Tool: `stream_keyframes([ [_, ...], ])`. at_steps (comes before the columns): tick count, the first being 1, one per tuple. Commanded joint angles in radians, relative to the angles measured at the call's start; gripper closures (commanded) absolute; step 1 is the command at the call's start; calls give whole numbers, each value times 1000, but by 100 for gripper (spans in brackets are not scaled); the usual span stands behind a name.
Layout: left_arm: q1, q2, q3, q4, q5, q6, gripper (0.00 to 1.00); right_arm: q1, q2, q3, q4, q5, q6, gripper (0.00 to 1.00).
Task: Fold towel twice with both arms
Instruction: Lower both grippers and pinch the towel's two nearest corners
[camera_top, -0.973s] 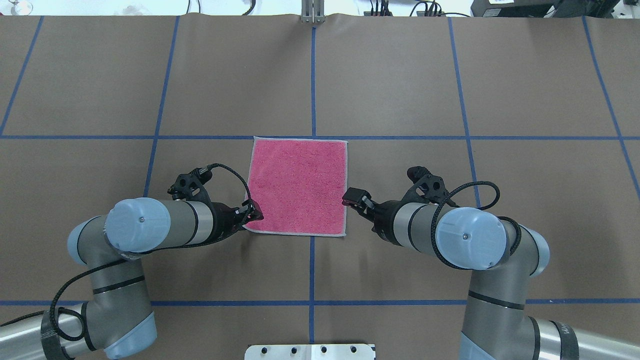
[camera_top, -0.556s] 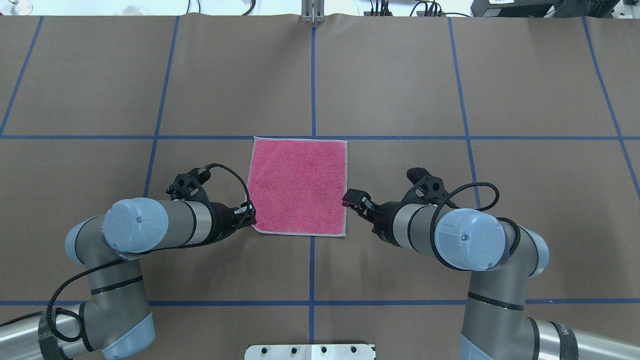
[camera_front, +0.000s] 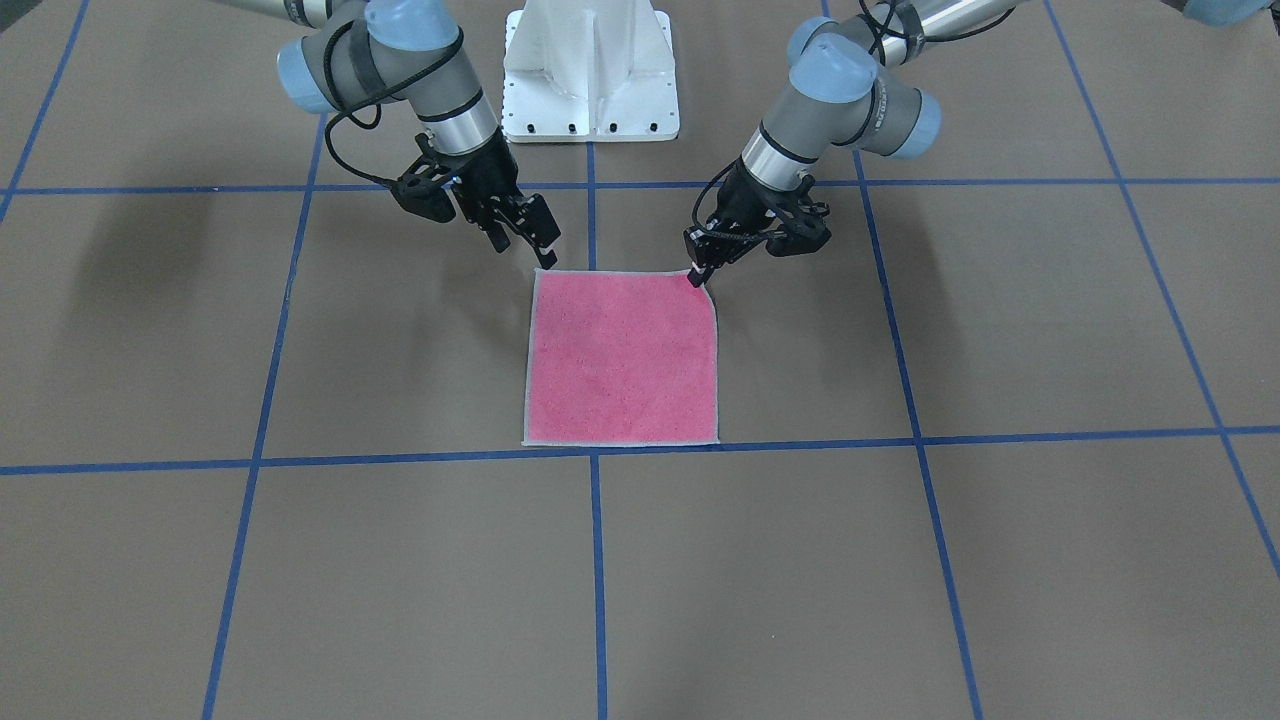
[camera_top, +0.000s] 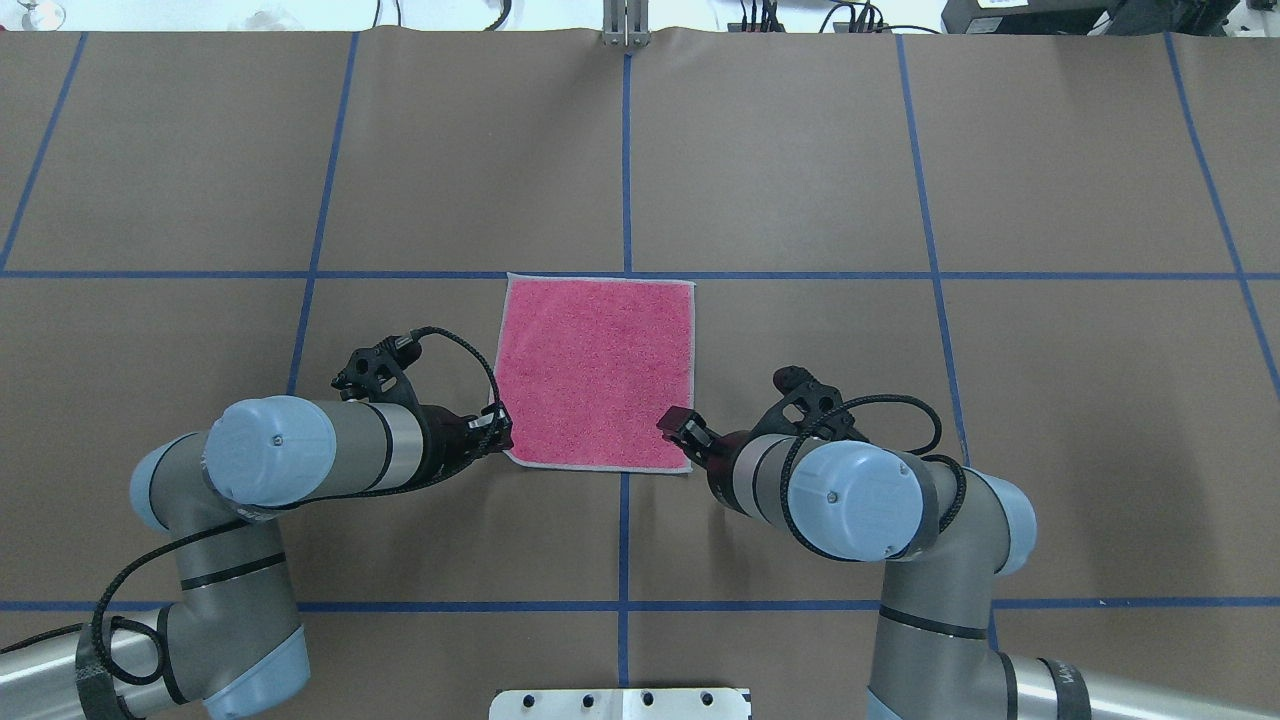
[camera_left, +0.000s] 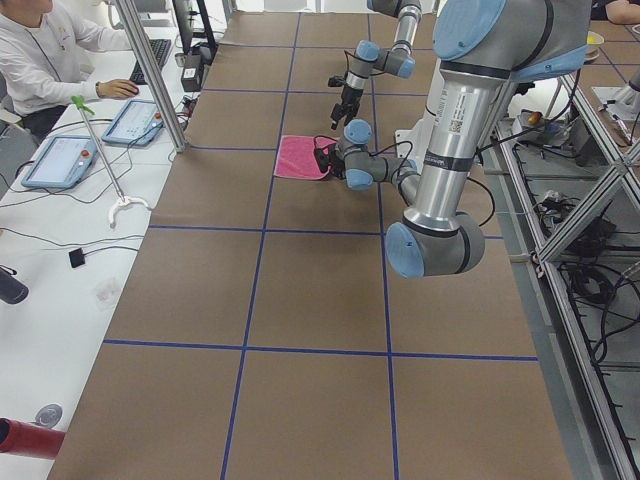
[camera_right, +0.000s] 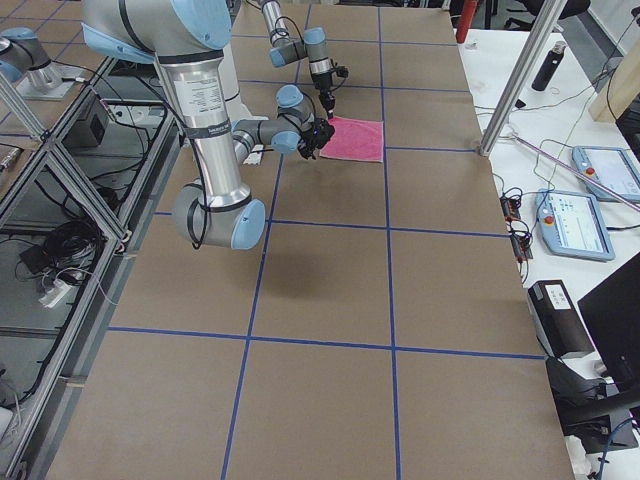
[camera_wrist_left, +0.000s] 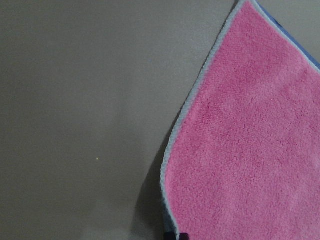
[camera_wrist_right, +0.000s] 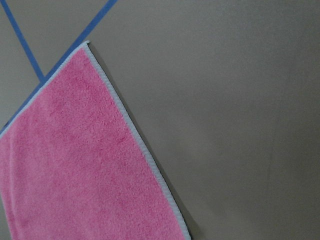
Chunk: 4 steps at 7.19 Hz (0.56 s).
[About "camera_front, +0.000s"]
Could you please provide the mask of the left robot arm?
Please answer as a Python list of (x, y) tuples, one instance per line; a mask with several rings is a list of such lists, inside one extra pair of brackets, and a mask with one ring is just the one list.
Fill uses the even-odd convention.
[(863, 1), (856, 15), (801, 23), (786, 50), (788, 74), (740, 155), (707, 186), (716, 205), (691, 210), (687, 281), (705, 284), (756, 247), (774, 258), (819, 251), (829, 209), (812, 199), (813, 170), (831, 147), (911, 159), (937, 140), (942, 111), (893, 68), (929, 47), (1004, 23), (1012, 1)]

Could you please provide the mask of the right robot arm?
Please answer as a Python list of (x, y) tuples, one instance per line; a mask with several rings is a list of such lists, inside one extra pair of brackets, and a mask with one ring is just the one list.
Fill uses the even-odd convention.
[(305, 111), (326, 113), (326, 132), (364, 109), (407, 102), (422, 129), (419, 158), (398, 177), (366, 173), (403, 211), (435, 223), (462, 217), (497, 252), (513, 237), (541, 269), (556, 265), (561, 231), (544, 197), (518, 187), (518, 167), (465, 53), (465, 32), (443, 1), (242, 1), (308, 36), (276, 55), (276, 73)]

